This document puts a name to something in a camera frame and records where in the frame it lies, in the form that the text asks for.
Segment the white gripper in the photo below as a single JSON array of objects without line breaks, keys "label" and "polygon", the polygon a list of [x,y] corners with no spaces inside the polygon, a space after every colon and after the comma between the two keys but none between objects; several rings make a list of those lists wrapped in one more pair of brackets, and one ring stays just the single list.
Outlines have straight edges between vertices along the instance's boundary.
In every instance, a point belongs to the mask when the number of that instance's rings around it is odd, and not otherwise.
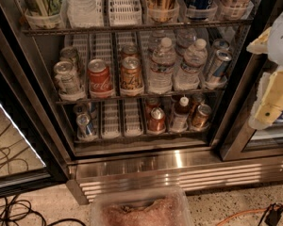
[{"label": "white gripper", "polygon": [[257,99],[250,112],[248,125],[256,130],[271,126],[283,111],[283,11],[246,51],[255,55],[267,54],[280,67],[273,73],[264,72],[259,80]]}]

